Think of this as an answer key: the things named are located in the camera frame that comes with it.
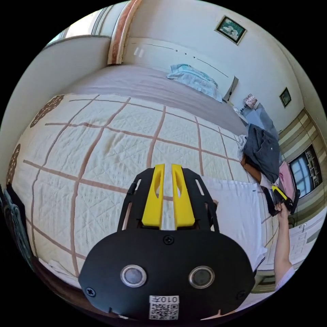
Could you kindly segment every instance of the wall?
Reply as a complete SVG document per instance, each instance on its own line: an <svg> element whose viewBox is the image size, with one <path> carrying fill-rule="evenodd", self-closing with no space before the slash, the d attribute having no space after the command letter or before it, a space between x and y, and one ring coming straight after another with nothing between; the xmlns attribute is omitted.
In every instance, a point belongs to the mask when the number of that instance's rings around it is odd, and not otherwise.
<svg viewBox="0 0 327 327"><path fill-rule="evenodd" d="M63 88L105 67L109 45L109 37L65 39L43 49L28 66L11 95L0 128L0 184L5 184L16 143L34 116Z"/></svg>
<svg viewBox="0 0 327 327"><path fill-rule="evenodd" d="M248 30L238 46L214 31L225 14ZM239 79L231 102L241 108L252 93L277 130L286 128L304 107L292 67L276 42L258 25L225 8L196 0L143 0L130 37L176 43L228 65ZM292 102L285 109L279 95L286 86Z"/></svg>
<svg viewBox="0 0 327 327"><path fill-rule="evenodd" d="M327 144L327 117L313 84L297 60L291 55L291 53L276 39L275 41L292 66L303 96L304 106L308 113L312 116L314 122L316 123L323 136L325 143Z"/></svg>
<svg viewBox="0 0 327 327"><path fill-rule="evenodd" d="M311 144L319 159L323 182L312 192L299 199L297 212L294 214L298 224L311 219L327 205L327 147L311 115L304 109L280 133L280 151L283 159L289 163Z"/></svg>

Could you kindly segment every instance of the white wall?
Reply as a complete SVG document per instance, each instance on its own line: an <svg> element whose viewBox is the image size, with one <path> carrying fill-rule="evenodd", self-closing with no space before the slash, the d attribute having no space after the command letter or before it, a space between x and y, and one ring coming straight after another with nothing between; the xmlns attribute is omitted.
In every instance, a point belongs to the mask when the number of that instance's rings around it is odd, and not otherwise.
<svg viewBox="0 0 327 327"><path fill-rule="evenodd" d="M327 118L317 91L311 83L308 75L300 66L298 61L293 57L293 55L280 42L277 40L276 42L293 68L302 92L305 108L314 119L320 132L322 133L325 143L327 144Z"/></svg>
<svg viewBox="0 0 327 327"><path fill-rule="evenodd" d="M78 79L107 65L109 37L82 36L42 50L28 66L8 102L0 128L0 184L5 184L19 137L39 110Z"/></svg>
<svg viewBox="0 0 327 327"><path fill-rule="evenodd" d="M223 15L248 30L238 46L214 31ZM243 99L252 93L278 131L304 107L297 79L281 49L267 32L235 12L197 0L142 0L130 37L176 43L225 63L239 79L231 102L240 109ZM285 109L279 95L286 86L292 102Z"/></svg>

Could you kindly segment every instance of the lamp shade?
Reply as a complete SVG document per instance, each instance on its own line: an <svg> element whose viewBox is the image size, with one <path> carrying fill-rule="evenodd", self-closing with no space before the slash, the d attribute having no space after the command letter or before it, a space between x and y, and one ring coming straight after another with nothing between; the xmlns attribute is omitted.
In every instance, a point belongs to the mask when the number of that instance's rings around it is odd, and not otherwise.
<svg viewBox="0 0 327 327"><path fill-rule="evenodd" d="M256 104L257 102L257 99L252 95L252 94L249 94L245 99L244 99L244 102L246 103L246 105L248 107L250 107L251 109L253 109L254 105Z"/></svg>

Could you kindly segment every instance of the white cloth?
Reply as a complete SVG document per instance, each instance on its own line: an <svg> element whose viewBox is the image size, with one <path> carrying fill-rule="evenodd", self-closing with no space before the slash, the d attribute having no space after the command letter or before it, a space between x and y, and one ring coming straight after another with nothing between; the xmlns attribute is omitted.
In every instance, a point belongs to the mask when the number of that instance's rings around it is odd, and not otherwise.
<svg viewBox="0 0 327 327"><path fill-rule="evenodd" d="M78 282L78 278L69 273L59 262L50 260L49 263L46 263L40 258L38 260L55 276L57 276L67 284L74 286L78 289L82 289L81 285Z"/></svg>
<svg viewBox="0 0 327 327"><path fill-rule="evenodd" d="M237 142L237 146L238 146L237 157L239 158L239 160L242 160L242 158L243 158L244 146L245 146L245 143L246 143L247 139L248 138L247 138L246 135L240 135L238 137L238 142Z"/></svg>
<svg viewBox="0 0 327 327"><path fill-rule="evenodd" d="M277 180L274 183L272 183L268 180L268 178L263 173L261 173L260 186L264 186L267 189L271 189L272 185L278 186L278 184L279 184L279 177L277 178Z"/></svg>
<svg viewBox="0 0 327 327"><path fill-rule="evenodd" d="M217 219L222 234L246 252L253 271L264 258L259 197L256 184L202 177L213 200L218 201Z"/></svg>

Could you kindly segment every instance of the picture frame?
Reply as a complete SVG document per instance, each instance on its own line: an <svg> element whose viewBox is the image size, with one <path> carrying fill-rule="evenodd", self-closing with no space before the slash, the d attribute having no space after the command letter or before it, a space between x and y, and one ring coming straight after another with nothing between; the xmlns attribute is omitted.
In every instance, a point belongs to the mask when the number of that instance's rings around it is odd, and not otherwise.
<svg viewBox="0 0 327 327"><path fill-rule="evenodd" d="M247 30L229 17L223 16L215 31L239 45Z"/></svg>
<svg viewBox="0 0 327 327"><path fill-rule="evenodd" d="M288 90L287 87L281 93L281 95L279 96L279 98L280 98L280 100L281 100L284 108L286 108L289 105L289 103L292 101L290 92L289 92L289 90Z"/></svg>

